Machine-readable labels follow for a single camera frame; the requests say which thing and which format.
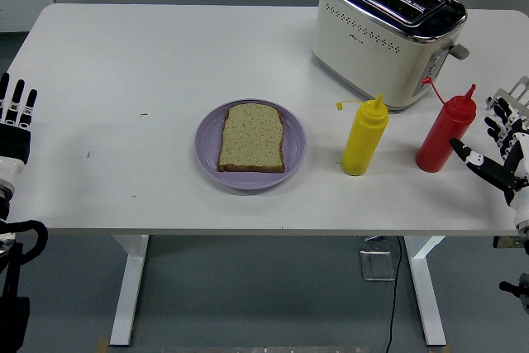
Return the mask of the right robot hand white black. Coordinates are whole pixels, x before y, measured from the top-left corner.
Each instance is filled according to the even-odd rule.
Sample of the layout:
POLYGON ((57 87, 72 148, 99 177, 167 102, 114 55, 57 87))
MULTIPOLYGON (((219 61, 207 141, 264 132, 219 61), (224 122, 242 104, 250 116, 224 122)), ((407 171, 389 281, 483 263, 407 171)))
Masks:
POLYGON ((457 138, 450 146, 468 169, 504 193, 506 204, 515 212, 515 227, 528 233, 528 117, 503 97, 489 101, 493 116, 484 119, 487 133, 496 143, 502 163, 472 150, 457 138))

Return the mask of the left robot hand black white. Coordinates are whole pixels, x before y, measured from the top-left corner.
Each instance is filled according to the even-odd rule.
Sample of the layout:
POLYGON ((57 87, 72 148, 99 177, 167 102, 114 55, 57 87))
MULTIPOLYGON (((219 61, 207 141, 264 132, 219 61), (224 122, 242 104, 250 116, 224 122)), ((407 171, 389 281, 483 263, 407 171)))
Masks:
POLYGON ((10 99, 7 90, 9 73, 1 76, 1 186, 13 193, 18 175, 30 155, 31 133, 29 127, 36 104, 37 91, 31 89, 22 103, 25 81, 19 79, 10 99))

